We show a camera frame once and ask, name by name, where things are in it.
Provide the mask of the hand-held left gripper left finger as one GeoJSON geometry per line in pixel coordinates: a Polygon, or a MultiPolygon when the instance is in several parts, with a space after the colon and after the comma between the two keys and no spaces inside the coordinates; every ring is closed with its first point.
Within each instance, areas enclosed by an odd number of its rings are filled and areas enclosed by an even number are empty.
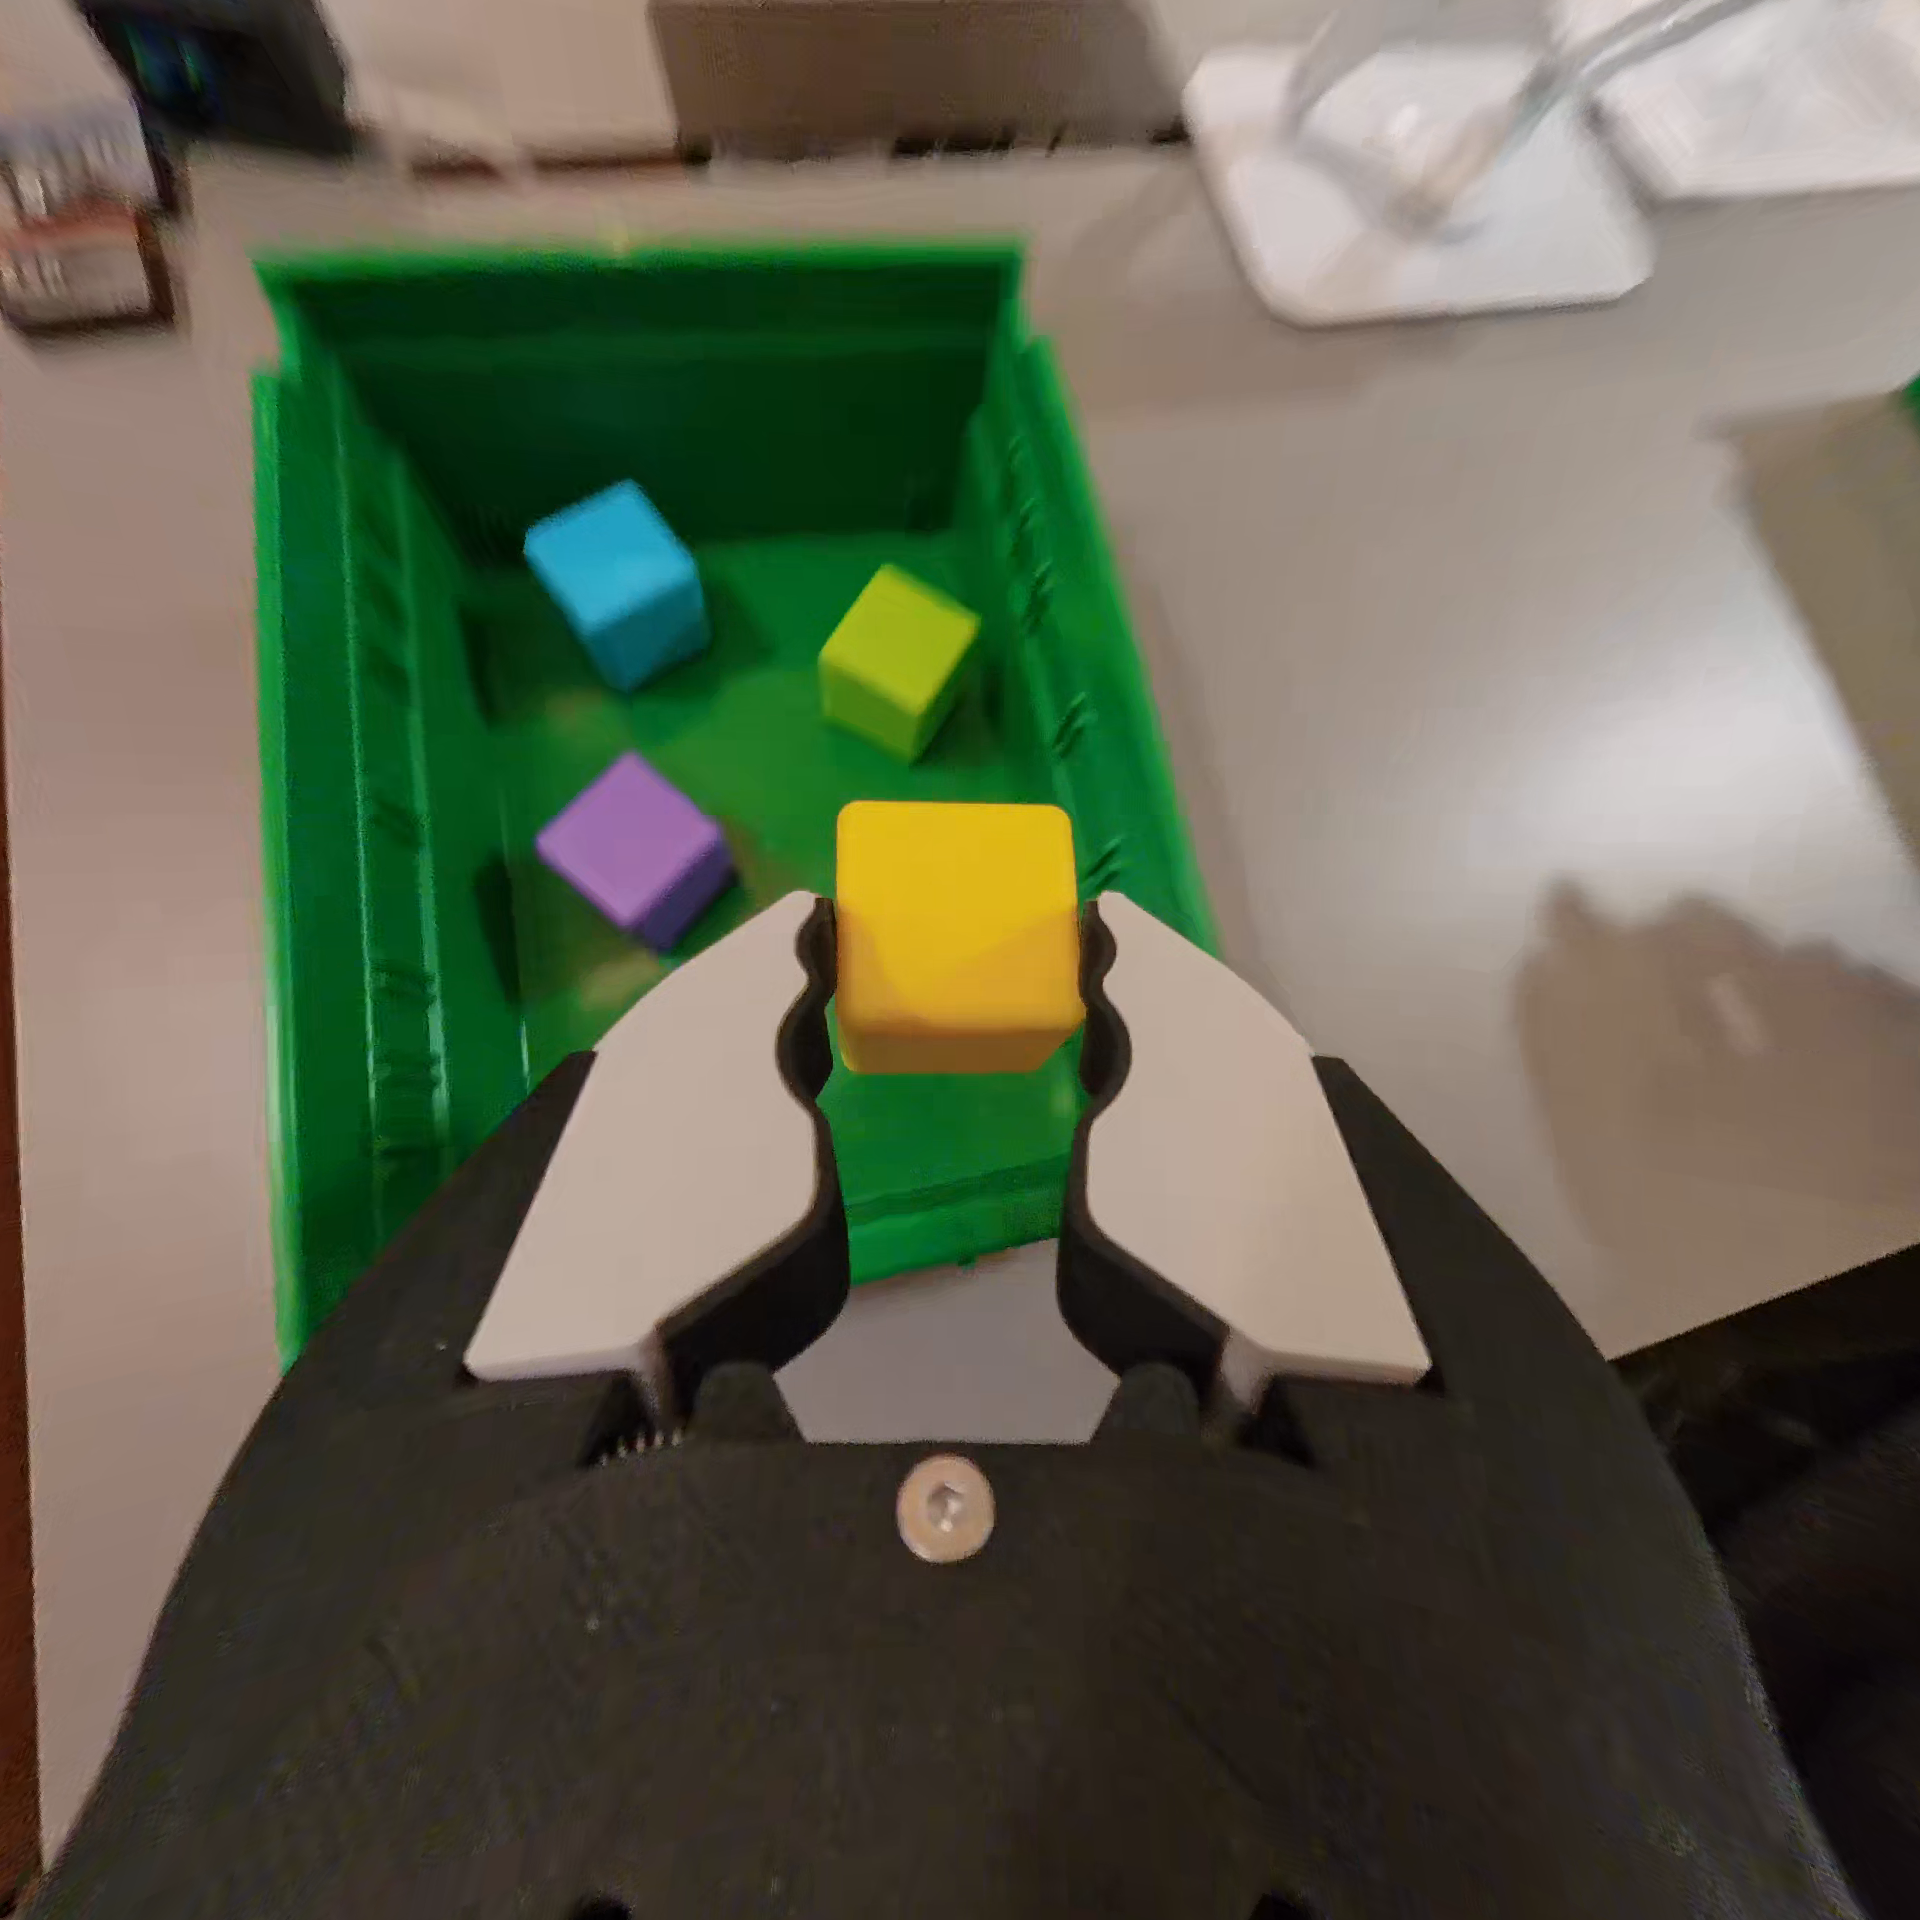
{"type": "Polygon", "coordinates": [[[466,1329],[466,1384],[624,1371],[681,1433],[716,1364],[794,1364],[848,1308],[848,1200],[817,1116],[833,902],[775,895],[591,1050],[466,1329]]]}

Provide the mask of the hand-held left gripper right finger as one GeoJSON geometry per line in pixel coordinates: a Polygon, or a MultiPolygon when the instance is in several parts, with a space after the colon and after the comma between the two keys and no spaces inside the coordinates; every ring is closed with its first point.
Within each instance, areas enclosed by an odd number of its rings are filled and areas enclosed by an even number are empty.
{"type": "Polygon", "coordinates": [[[1303,1031],[1119,890],[1076,920],[1076,997],[1066,1329],[1213,1416],[1278,1384],[1416,1386],[1428,1346],[1303,1031]]]}

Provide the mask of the purple cube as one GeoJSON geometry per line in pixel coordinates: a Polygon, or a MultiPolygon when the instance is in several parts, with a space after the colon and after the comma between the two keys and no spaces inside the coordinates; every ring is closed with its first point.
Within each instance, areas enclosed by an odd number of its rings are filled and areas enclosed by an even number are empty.
{"type": "Polygon", "coordinates": [[[736,848],[655,763],[609,755],[539,832],[530,857],[624,940],[672,955],[736,885],[736,848]]]}

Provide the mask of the yellow cube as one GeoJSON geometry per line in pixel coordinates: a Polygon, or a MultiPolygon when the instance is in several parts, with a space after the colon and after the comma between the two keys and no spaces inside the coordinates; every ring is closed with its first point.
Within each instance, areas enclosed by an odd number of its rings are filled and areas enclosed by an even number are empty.
{"type": "Polygon", "coordinates": [[[844,806],[833,1038],[848,1074],[1040,1074],[1076,1021],[1066,806],[844,806]]]}

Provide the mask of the green plastic bin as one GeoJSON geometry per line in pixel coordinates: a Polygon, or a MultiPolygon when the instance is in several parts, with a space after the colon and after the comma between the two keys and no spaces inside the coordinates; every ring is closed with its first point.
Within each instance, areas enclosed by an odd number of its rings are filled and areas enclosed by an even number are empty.
{"type": "Polygon", "coordinates": [[[848,802],[1066,806],[1076,895],[1218,946],[1017,241],[262,250],[250,371],[276,1346],[566,1060],[784,890],[848,802]],[[525,527],[638,487],[710,652],[609,692],[525,527]],[[979,610],[921,763],[817,723],[897,561],[979,610]],[[638,747],[736,848],[651,955],[530,832],[638,747]]]}

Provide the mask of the lime green cube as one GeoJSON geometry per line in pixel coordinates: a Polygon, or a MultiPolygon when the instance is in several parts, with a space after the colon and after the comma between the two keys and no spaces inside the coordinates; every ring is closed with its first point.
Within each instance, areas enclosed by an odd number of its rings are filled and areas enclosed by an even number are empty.
{"type": "Polygon", "coordinates": [[[979,610],[884,561],[817,645],[817,723],[921,763],[979,645],[979,610]]]}

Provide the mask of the blue cube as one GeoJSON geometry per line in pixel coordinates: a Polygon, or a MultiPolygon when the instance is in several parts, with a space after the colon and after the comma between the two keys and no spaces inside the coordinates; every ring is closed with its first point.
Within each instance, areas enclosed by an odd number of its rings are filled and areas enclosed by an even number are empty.
{"type": "Polygon", "coordinates": [[[530,521],[520,556],[609,692],[710,652],[701,571],[629,477],[530,521]]]}

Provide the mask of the white document stand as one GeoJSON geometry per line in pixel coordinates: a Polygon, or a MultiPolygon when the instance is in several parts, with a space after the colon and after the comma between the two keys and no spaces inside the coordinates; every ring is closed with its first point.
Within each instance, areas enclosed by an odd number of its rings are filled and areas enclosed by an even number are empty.
{"type": "Polygon", "coordinates": [[[1607,307],[1654,241],[1589,131],[1589,89],[1738,10],[1343,0],[1218,39],[1184,78],[1184,131],[1233,262],[1294,331],[1607,307]]]}

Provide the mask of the laminated paper sheet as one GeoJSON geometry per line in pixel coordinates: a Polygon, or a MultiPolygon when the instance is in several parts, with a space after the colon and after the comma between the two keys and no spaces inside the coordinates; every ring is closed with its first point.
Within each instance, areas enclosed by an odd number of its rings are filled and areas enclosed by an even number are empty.
{"type": "Polygon", "coordinates": [[[1589,119],[1662,203],[1912,187],[1920,10],[1741,10],[1607,78],[1589,119]]]}

